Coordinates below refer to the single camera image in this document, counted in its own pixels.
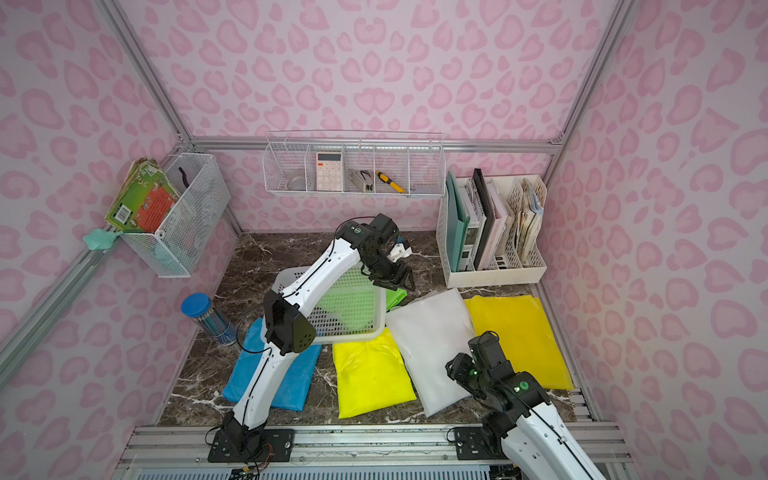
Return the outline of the green red booklet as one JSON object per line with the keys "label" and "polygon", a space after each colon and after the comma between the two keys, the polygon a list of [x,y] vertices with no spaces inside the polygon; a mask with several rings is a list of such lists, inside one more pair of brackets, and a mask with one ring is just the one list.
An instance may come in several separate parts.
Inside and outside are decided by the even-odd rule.
{"label": "green red booklet", "polygon": [[141,158],[131,165],[105,221],[119,231],[154,234],[179,198],[157,162]]}

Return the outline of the yellow utility knife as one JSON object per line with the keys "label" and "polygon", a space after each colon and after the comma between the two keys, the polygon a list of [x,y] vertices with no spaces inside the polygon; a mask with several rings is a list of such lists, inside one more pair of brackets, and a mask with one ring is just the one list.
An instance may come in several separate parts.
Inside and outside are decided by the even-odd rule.
{"label": "yellow utility knife", "polygon": [[392,178],[390,178],[388,175],[381,171],[376,172],[377,178],[385,183],[386,185],[389,185],[395,192],[400,194],[405,194],[406,190],[400,186],[398,183],[396,183]]}

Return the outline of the golden yellow folded raincoat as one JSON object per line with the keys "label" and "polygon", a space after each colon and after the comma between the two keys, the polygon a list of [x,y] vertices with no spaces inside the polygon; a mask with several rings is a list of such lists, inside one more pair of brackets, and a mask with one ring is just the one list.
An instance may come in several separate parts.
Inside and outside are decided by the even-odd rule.
{"label": "golden yellow folded raincoat", "polygon": [[545,389],[574,388],[540,299],[474,296],[465,304],[475,333],[495,332],[516,372],[530,373]]}

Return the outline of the white perforated plastic basket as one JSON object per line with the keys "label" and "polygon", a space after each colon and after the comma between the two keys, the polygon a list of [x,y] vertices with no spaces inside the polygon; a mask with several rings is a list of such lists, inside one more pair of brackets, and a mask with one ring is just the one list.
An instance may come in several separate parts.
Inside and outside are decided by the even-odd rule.
{"label": "white perforated plastic basket", "polygon": [[322,296],[308,321],[314,345],[370,341],[385,328],[385,289],[374,286],[355,265]]}

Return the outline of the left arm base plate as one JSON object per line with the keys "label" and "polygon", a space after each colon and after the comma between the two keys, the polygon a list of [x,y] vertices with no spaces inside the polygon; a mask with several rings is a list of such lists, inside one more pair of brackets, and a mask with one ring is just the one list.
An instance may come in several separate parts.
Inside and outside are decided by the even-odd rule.
{"label": "left arm base plate", "polygon": [[211,441],[209,463],[285,463],[290,461],[296,431],[267,428],[249,435],[244,445],[236,446],[221,430]]}

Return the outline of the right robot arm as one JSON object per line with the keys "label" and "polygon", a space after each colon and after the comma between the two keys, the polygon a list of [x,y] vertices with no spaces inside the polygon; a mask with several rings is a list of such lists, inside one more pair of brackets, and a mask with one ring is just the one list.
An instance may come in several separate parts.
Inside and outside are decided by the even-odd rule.
{"label": "right robot arm", "polygon": [[530,479],[602,479],[535,377],[516,371],[497,333],[468,341],[470,352],[446,364],[448,377],[490,410],[479,427],[446,435],[460,460],[505,458]]}

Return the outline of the white raincoat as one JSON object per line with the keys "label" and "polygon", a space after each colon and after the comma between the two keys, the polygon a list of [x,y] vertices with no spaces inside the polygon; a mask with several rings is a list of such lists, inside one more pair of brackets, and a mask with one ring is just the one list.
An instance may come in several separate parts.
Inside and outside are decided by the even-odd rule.
{"label": "white raincoat", "polygon": [[475,336],[465,302],[456,289],[433,293],[385,317],[426,416],[431,417],[470,394],[451,380],[445,365],[468,353]]}

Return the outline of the white desktop file organizer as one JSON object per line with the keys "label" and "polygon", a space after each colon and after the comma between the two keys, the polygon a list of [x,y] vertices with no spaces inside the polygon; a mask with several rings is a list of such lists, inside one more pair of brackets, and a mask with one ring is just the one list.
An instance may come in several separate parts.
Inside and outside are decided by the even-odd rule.
{"label": "white desktop file organizer", "polygon": [[547,266],[539,252],[537,242],[536,247],[531,252],[531,264],[524,266],[518,257],[517,240],[519,211],[522,199],[521,183],[524,179],[527,179],[534,185],[535,192],[544,207],[547,189],[542,179],[537,175],[485,176],[496,220],[490,244],[485,254],[487,267],[482,271],[476,271],[474,260],[478,251],[485,217],[482,214],[480,201],[476,197],[477,193],[472,177],[456,177],[468,220],[462,261],[458,272],[450,270],[447,256],[446,208],[448,194],[445,180],[444,195],[439,207],[436,239],[446,286],[448,288],[479,288],[535,284],[539,282],[546,272]]}

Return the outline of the green folded raincoat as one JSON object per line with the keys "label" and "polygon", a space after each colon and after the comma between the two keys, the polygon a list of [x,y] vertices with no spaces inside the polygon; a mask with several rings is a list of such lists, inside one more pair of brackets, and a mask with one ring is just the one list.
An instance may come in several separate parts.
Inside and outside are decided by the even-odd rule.
{"label": "green folded raincoat", "polygon": [[334,286],[310,315],[318,342],[372,339],[384,330],[384,317],[407,296],[403,289],[391,291],[373,285]]}

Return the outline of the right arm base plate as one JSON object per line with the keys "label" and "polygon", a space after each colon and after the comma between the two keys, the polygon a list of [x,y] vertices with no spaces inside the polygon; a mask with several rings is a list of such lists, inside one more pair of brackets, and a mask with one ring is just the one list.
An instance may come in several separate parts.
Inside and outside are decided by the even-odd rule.
{"label": "right arm base plate", "polygon": [[453,427],[447,432],[446,440],[455,447],[460,461],[508,459],[502,452],[501,438],[484,427]]}

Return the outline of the teal folder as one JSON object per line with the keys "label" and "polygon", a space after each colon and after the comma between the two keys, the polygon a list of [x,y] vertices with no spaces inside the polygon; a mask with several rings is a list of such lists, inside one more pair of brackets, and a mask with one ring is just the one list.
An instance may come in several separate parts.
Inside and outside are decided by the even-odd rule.
{"label": "teal folder", "polygon": [[460,270],[466,232],[468,228],[467,214],[459,192],[455,175],[449,171],[446,179],[448,194],[446,247],[449,267],[452,272]]}

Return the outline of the black folder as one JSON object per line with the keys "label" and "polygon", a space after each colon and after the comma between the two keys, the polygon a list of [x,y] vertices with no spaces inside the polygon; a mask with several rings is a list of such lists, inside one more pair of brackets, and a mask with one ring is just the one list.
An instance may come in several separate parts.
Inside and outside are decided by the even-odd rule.
{"label": "black folder", "polygon": [[493,202],[490,198],[489,188],[485,180],[483,171],[480,168],[475,168],[473,171],[472,182],[477,193],[476,197],[480,201],[482,214],[485,217],[483,224],[482,234],[479,240],[478,251],[475,255],[474,268],[476,271],[482,271],[487,267],[487,261],[485,260],[485,254],[490,244],[490,238],[493,231],[494,223],[496,220],[496,214],[493,206]]}

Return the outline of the white mesh wall basket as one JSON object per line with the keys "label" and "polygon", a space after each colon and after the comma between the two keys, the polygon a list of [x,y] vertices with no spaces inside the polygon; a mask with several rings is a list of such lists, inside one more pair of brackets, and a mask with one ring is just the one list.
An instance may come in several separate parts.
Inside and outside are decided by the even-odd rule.
{"label": "white mesh wall basket", "polygon": [[[178,167],[190,186],[184,189]],[[188,278],[194,272],[231,195],[214,156],[184,153],[166,171],[180,194],[160,228],[154,233],[125,233],[121,236],[161,278]]]}

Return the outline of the blue lid pen canister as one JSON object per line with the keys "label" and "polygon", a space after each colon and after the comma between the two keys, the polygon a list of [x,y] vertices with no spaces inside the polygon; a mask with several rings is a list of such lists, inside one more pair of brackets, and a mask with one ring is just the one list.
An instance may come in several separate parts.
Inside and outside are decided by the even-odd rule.
{"label": "blue lid pen canister", "polygon": [[236,342],[234,326],[206,294],[194,293],[187,296],[181,303],[181,312],[195,320],[217,344],[229,346]]}

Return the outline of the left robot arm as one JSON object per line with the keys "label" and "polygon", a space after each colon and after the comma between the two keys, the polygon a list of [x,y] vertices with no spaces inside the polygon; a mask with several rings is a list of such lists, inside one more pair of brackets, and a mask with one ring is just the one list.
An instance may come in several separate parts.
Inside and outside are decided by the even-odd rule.
{"label": "left robot arm", "polygon": [[323,254],[281,292],[269,291],[263,302],[265,349],[260,363],[233,410],[225,415],[216,436],[221,445],[251,459],[263,444],[261,432],[273,399],[293,361],[317,336],[311,312],[326,292],[350,268],[361,272],[376,287],[412,290],[412,269],[390,257],[389,244],[399,235],[395,222],[378,214],[367,223],[358,217],[342,222]]}

